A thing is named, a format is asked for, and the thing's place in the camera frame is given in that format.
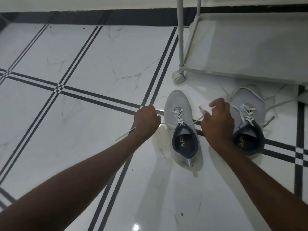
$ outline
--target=hand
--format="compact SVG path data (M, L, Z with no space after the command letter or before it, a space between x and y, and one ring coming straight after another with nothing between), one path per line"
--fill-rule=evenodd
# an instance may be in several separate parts
M210 107L214 107L212 115L207 111L203 112L201 128L208 143L218 152L233 145L234 119L230 113L230 104L223 98L212 101Z
M160 116L156 114L153 105L142 107L134 116L135 133L147 140L157 130L160 125Z

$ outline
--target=white shelf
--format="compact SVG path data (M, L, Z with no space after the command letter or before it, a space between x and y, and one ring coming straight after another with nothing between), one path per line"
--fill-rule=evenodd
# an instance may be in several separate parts
M201 14L182 71L308 85L308 14Z

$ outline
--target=forearm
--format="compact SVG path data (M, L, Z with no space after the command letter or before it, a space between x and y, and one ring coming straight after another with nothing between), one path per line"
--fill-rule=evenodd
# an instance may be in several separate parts
M218 153L236 174L272 230L305 230L308 206L253 163L234 145Z
M137 132L60 172L0 213L6 230L64 230L145 139Z

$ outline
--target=white metal pole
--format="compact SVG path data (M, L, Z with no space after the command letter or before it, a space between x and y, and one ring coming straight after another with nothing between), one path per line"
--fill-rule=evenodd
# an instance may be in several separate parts
M177 3L177 31L179 35L179 55L180 55L180 66L184 66L184 43L183 43L183 0L176 0Z
M197 16L200 16L201 0L197 1Z

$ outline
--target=white wall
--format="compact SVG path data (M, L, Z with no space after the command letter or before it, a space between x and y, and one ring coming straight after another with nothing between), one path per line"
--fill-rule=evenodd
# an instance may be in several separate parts
M185 7L197 0L184 0ZM176 7L176 0L0 0L0 12L145 9ZM203 0L202 6L299 4L308 0Z

